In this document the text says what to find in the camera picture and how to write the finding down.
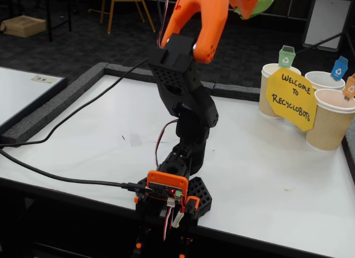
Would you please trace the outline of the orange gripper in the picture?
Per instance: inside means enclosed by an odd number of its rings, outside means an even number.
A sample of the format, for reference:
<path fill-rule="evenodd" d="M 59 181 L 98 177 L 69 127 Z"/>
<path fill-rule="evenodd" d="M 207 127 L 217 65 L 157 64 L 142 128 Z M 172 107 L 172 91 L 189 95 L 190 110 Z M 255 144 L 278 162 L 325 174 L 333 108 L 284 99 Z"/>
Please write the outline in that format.
<path fill-rule="evenodd" d="M 230 0 L 232 8 L 239 8 L 244 18 L 249 18 L 257 5 L 258 0 Z"/>

